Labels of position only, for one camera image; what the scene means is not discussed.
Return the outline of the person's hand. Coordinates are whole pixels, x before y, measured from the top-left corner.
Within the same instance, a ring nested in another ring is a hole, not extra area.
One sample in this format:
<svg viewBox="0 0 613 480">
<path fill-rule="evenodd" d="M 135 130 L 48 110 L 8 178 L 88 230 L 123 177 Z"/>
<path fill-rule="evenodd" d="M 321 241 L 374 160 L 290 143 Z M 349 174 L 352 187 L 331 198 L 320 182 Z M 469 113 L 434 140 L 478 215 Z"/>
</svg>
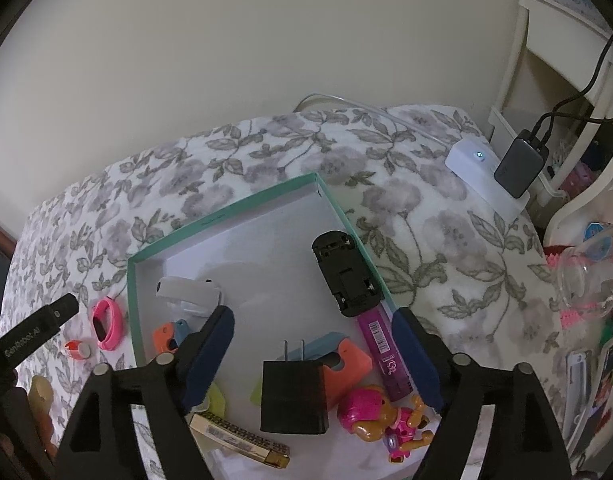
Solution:
<svg viewBox="0 0 613 480">
<path fill-rule="evenodd" d="M 21 479 L 55 478 L 56 445 L 50 410 L 54 390 L 47 378 L 36 375 L 29 390 L 11 388 L 2 399 L 5 453 Z"/>
</svg>

